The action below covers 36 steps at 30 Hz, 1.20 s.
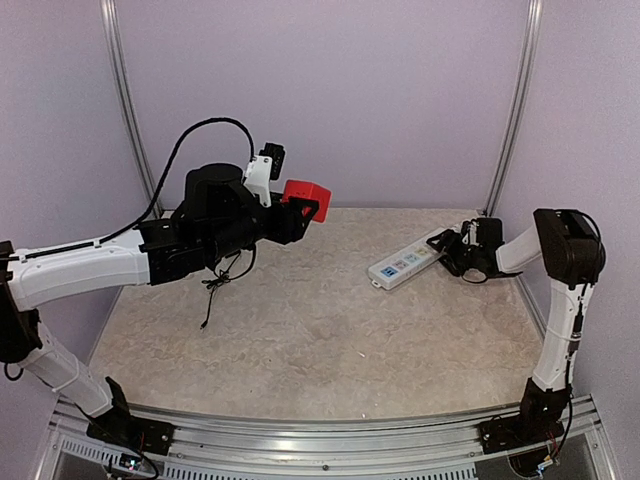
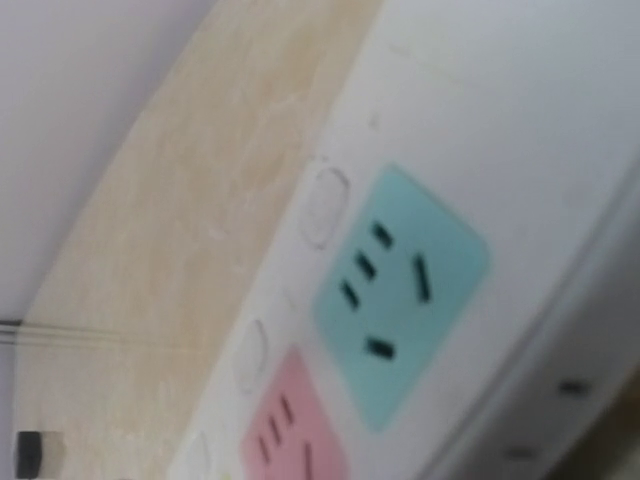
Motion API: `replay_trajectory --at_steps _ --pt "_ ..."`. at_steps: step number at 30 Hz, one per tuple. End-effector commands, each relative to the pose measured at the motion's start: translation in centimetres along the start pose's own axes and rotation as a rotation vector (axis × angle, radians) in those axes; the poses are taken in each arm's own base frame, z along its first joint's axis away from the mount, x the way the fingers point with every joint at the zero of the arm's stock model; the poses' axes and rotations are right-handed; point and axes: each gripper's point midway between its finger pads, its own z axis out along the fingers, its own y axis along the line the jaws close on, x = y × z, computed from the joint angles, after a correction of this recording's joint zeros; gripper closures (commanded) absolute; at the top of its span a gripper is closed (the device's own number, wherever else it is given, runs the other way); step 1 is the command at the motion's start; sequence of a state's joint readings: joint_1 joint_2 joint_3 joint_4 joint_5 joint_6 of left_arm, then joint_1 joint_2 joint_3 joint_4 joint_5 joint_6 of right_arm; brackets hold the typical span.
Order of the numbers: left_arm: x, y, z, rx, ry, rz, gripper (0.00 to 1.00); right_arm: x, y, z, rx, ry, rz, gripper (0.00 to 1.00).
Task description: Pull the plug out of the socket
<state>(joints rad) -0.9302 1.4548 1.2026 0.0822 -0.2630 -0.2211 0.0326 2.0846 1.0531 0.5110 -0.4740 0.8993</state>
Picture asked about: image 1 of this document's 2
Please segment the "red cube socket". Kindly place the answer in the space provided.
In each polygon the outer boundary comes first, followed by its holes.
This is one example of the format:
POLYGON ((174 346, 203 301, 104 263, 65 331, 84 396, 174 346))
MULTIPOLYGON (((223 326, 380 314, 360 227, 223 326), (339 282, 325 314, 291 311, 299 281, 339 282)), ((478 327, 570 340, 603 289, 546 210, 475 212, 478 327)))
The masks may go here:
POLYGON ((332 192, 310 181, 287 180, 284 187, 282 202, 288 203, 292 199, 314 201, 318 204, 318 209, 314 213, 312 220, 324 223, 331 203, 332 192))

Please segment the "white power strip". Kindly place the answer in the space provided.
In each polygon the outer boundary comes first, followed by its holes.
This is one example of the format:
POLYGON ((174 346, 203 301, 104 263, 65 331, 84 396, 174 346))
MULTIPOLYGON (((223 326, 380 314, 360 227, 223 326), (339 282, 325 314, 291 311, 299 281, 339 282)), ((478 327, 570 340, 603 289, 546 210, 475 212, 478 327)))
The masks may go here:
POLYGON ((428 241, 449 229, 459 232, 461 223, 450 227, 438 227, 370 266, 367 269, 367 277, 371 285, 377 289, 391 291, 436 263, 442 254, 428 241))

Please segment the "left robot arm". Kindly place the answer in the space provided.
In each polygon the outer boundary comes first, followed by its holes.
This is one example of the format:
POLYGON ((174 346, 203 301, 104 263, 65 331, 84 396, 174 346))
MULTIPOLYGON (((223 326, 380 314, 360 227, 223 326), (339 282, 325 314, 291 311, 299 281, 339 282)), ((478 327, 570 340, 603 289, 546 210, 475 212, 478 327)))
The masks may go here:
POLYGON ((289 180, 270 190, 271 160, 246 169, 210 164, 190 171, 185 196, 168 218, 146 220, 114 237, 49 249, 1 245, 1 361, 36 375, 66 396, 121 445, 140 434, 120 387, 98 378, 61 346, 39 317, 39 306, 96 290, 161 285, 216 266, 262 239, 286 245, 303 238, 311 221, 324 222, 328 189, 289 180))

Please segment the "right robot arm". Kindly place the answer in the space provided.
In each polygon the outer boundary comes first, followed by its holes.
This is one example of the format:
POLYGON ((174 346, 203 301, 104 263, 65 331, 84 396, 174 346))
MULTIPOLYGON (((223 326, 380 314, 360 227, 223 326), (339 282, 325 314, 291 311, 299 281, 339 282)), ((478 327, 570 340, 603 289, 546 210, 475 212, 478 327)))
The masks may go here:
POLYGON ((582 211, 539 208, 533 217, 532 226, 509 242, 504 240, 500 219, 480 217, 445 229, 428 238, 426 244, 437 252, 438 261, 450 274, 463 278, 477 271, 482 283, 516 277, 531 262, 543 261, 551 297, 532 383, 544 393, 566 393, 606 250, 596 222, 582 211))

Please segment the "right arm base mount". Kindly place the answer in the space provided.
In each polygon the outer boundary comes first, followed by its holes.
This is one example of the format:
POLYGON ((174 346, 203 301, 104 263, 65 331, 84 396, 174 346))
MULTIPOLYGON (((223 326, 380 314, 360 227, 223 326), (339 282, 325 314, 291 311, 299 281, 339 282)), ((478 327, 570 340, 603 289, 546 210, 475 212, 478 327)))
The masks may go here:
POLYGON ((561 421, 569 406, 572 389, 564 385, 557 391, 541 389, 532 378, 527 380, 519 410, 513 416, 496 416, 477 426, 484 454, 512 450, 564 438, 561 421))

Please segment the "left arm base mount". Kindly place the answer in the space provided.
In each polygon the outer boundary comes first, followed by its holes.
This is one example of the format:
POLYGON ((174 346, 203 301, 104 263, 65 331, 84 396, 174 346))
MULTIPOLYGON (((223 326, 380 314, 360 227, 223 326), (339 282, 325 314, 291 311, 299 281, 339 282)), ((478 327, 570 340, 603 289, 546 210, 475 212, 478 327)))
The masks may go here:
POLYGON ((110 377, 106 378, 106 383, 112 394, 110 409, 97 417, 90 417, 87 435, 134 452, 166 456, 175 426, 132 415, 120 385, 110 377))

